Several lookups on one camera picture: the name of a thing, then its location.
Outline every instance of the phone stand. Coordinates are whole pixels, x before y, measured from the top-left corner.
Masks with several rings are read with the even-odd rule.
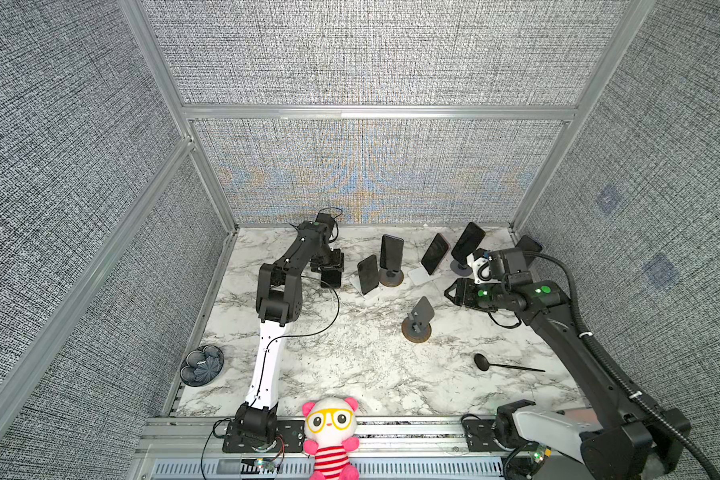
[[[430,322],[434,318],[434,309],[426,296],[416,303],[402,324],[403,336],[413,343],[423,343],[432,335]]]
[[[404,275],[401,270],[378,269],[378,281],[384,286],[399,286],[403,283]]]
[[[420,266],[419,268],[414,268],[408,272],[408,278],[410,278],[413,284],[416,286],[423,285],[427,282],[432,282],[432,280],[439,277],[440,273],[438,273],[436,270],[434,271],[434,274],[430,275],[429,272],[427,272],[427,269],[422,266]]]
[[[376,300],[376,298],[378,297],[378,294],[382,291],[382,289],[380,289],[380,288],[378,288],[378,286],[376,286],[376,288],[374,288],[370,292],[365,293],[365,295],[363,295],[362,289],[360,288],[360,276],[358,276],[358,275],[353,275],[352,278],[349,279],[349,283],[351,283],[352,286],[355,287],[356,291],[365,300]]]
[[[451,270],[459,276],[470,276],[472,274],[472,267],[470,265],[462,265],[458,260],[451,262]]]

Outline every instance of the plush bear ear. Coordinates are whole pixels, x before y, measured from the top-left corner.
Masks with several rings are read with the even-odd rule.
[[[358,410],[358,407],[360,406],[358,404],[358,401],[354,398],[348,396],[347,398],[344,398],[344,401],[349,404],[350,407],[352,407],[352,410],[356,412]]]
[[[312,411],[312,409],[315,408],[314,402],[307,402],[302,406],[302,413],[304,416],[309,415],[309,413]]]

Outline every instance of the textured gray wall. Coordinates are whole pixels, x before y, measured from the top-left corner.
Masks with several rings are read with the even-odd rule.
[[[0,442],[0,478],[123,478],[226,232],[185,160]]]
[[[556,120],[196,120],[239,222],[506,222]]]
[[[188,103],[575,104],[628,0],[144,0]]]
[[[0,383],[177,140],[115,0],[0,2]]]
[[[658,2],[521,233],[720,468],[720,1]],[[704,475],[686,458],[673,477]]]

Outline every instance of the marble table surface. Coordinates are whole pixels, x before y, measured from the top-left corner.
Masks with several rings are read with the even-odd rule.
[[[379,255],[381,237],[405,240],[403,271],[419,261],[436,233],[451,245],[461,229],[438,227],[344,226],[332,244],[345,254],[341,313],[320,336],[288,339],[280,375],[280,416],[300,416],[301,405],[325,396],[353,396],[363,415],[494,414],[496,407],[522,398],[552,409],[582,406],[576,383],[548,345],[531,328],[499,328],[482,312],[459,308],[443,296],[457,276],[450,271],[450,253],[435,275],[414,286],[406,276],[396,288],[381,289],[365,300],[349,282],[357,263]],[[184,387],[177,416],[233,416],[250,385],[258,344],[255,311],[256,280],[261,264],[271,263],[293,242],[293,228],[242,228],[208,319],[203,343],[224,351],[219,377],[207,386]],[[487,227],[480,245],[487,250],[512,246],[506,228]],[[315,276],[305,269],[305,275]],[[296,334],[316,332],[336,314],[336,298],[319,282],[303,281],[304,307],[293,327]],[[426,296],[435,310],[432,337],[412,343],[403,337],[401,322]],[[509,312],[494,317],[505,325]],[[481,352],[495,363],[546,370],[545,373],[492,368],[481,372],[472,357]]]

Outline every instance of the black spoon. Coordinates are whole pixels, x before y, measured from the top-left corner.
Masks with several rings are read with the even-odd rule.
[[[531,369],[526,366],[502,365],[501,363],[491,363],[482,353],[474,354],[474,364],[483,372],[487,372],[492,366],[500,366],[503,369],[528,370],[529,372],[546,372],[545,370]]]

